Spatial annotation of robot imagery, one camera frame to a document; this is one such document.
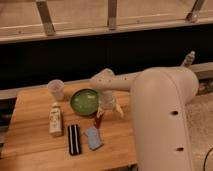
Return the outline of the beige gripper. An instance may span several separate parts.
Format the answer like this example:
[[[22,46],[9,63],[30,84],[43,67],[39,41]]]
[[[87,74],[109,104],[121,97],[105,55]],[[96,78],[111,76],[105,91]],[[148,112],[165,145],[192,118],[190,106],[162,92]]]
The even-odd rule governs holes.
[[[116,98],[113,95],[112,91],[103,91],[99,93],[99,104],[100,107],[96,114],[97,118],[100,118],[104,115],[104,110],[113,109],[120,115],[121,118],[124,117],[124,112],[119,104],[116,104]]]

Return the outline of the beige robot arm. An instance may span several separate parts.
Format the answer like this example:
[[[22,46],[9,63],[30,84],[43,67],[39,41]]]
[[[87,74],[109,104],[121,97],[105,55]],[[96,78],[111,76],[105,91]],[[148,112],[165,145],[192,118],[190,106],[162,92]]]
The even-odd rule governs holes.
[[[111,107],[114,90],[130,93],[130,113],[139,171],[194,171],[185,105],[198,91],[186,67],[154,67],[116,75],[104,69],[90,79],[100,105]]]

